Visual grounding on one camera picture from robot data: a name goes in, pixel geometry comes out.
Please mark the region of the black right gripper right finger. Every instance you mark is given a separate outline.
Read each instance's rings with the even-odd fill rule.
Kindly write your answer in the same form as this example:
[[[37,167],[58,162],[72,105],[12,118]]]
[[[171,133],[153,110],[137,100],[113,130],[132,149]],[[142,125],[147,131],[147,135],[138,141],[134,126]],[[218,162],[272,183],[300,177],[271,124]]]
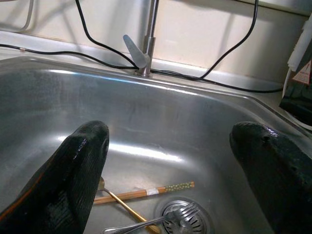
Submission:
[[[251,121],[234,124],[229,142],[275,234],[312,234],[312,158],[284,133]]]

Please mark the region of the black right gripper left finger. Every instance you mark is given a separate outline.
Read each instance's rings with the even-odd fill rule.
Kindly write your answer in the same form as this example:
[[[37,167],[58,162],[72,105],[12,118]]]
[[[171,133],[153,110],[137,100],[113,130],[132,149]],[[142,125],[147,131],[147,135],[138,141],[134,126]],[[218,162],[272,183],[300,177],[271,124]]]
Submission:
[[[79,126],[0,212],[0,234],[83,234],[108,148],[104,122]]]

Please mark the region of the banded wooden chopstick pair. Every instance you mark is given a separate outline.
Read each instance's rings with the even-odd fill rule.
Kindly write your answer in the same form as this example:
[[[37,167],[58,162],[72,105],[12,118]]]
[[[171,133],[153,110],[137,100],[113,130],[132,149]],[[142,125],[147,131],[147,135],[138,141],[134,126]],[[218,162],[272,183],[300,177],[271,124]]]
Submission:
[[[141,197],[147,197],[152,195],[159,195],[164,193],[171,193],[171,192],[178,192],[183,191],[186,189],[192,189],[195,187],[194,181],[189,181],[185,183],[179,183],[175,185],[167,185],[163,187],[157,187],[157,188],[151,188],[151,189],[144,189],[139,191],[132,191],[132,192],[125,192],[121,194],[114,194],[117,198],[121,200],[129,200],[129,199],[135,199],[135,198],[141,198]],[[99,198],[94,199],[94,204],[104,204],[116,201],[114,196],[112,195],[112,192],[108,193],[108,196],[102,196]]]

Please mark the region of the black appliance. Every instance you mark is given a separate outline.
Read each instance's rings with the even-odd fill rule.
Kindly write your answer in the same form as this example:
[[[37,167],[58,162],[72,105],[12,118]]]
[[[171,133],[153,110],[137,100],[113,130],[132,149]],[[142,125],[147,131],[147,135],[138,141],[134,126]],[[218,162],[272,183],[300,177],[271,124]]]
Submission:
[[[312,15],[303,26],[288,67],[279,107],[300,126],[312,130]]]

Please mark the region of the gold metal spoon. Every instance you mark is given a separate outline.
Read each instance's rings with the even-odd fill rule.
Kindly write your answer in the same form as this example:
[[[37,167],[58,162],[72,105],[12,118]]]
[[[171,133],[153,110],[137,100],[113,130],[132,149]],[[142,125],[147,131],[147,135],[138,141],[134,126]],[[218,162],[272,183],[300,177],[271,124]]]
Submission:
[[[119,197],[117,197],[114,193],[109,191],[108,189],[105,188],[105,181],[103,177],[100,177],[99,183],[98,183],[98,191],[105,191],[107,194],[110,195],[117,203],[119,203],[125,210],[127,210],[137,221],[140,222],[145,222],[147,221],[145,218],[140,216],[137,212],[135,212],[132,208],[130,208],[125,202],[123,202]],[[150,225],[145,227],[145,229],[150,233],[150,234],[161,234],[161,229],[156,226],[156,225]]]

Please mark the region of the steel sink faucet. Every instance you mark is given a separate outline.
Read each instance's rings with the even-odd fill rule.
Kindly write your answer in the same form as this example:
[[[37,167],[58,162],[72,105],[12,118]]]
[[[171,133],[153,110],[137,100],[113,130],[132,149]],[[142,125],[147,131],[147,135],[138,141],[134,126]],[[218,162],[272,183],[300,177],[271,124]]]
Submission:
[[[147,31],[143,42],[143,51],[135,45],[128,35],[123,36],[124,43],[135,65],[138,67],[136,73],[144,78],[151,75],[151,65],[156,41],[154,32],[156,27],[158,5],[159,0],[151,0]]]

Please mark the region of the stainless steel sink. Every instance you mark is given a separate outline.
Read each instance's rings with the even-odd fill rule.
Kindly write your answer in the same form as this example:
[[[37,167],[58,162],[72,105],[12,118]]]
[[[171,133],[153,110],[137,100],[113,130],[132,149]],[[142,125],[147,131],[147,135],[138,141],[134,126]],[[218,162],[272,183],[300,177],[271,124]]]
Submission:
[[[234,157],[229,134],[242,121],[286,134],[306,154],[312,135],[282,115],[275,95],[244,95],[19,57],[0,60],[0,212],[82,124],[109,127],[102,172],[114,193],[189,181],[195,187],[130,199],[147,219],[187,200],[210,216],[214,234],[274,234]]]

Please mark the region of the steel sink drain strainer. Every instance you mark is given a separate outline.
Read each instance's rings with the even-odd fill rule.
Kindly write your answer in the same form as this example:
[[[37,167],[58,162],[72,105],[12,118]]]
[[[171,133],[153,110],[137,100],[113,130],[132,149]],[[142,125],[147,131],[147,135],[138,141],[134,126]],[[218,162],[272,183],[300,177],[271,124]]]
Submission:
[[[185,208],[190,205],[191,201],[187,200],[173,200],[165,203],[160,209],[160,215],[166,215],[180,208]],[[171,221],[163,221],[161,223],[166,234],[214,234],[213,224],[210,221],[208,213],[197,203],[198,212],[189,220],[185,220],[178,225]]]

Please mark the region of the silver metal fork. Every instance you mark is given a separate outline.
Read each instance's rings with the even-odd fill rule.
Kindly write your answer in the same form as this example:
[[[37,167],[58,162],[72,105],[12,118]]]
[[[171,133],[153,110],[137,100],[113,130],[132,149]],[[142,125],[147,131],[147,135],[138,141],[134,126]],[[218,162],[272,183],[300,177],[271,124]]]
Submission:
[[[174,223],[175,225],[186,224],[199,212],[199,207],[193,202],[186,206],[170,211],[167,214],[160,216],[158,218],[151,219],[149,221],[140,222],[137,224],[121,226],[121,227],[111,227],[102,230],[101,234],[129,234],[138,229],[158,224],[165,220]]]

